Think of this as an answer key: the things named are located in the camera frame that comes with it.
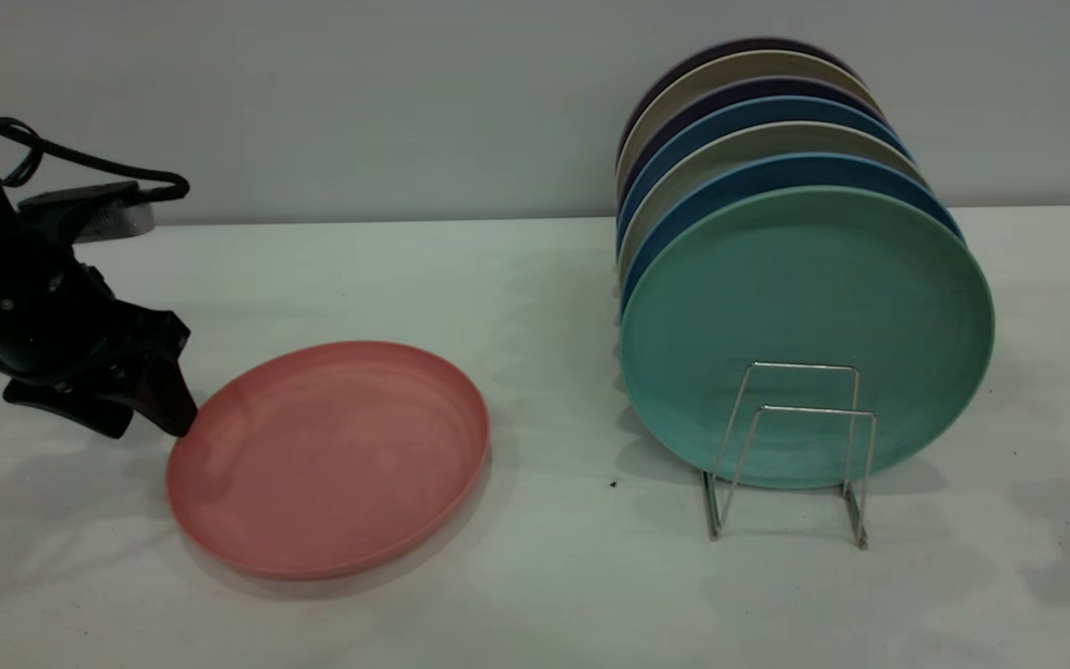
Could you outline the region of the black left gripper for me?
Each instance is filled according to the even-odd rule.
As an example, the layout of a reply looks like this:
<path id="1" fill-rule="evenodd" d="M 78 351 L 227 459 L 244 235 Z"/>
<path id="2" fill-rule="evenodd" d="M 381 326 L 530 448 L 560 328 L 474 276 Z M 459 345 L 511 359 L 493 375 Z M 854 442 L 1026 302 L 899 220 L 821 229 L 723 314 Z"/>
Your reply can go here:
<path id="1" fill-rule="evenodd" d="M 85 264 L 0 269 L 0 374 L 7 405 L 51 413 L 120 438 L 135 412 L 162 432 L 187 436 L 197 406 L 178 359 L 190 330 L 173 311 L 114 297 Z M 131 384 L 132 408 L 76 387 Z"/>

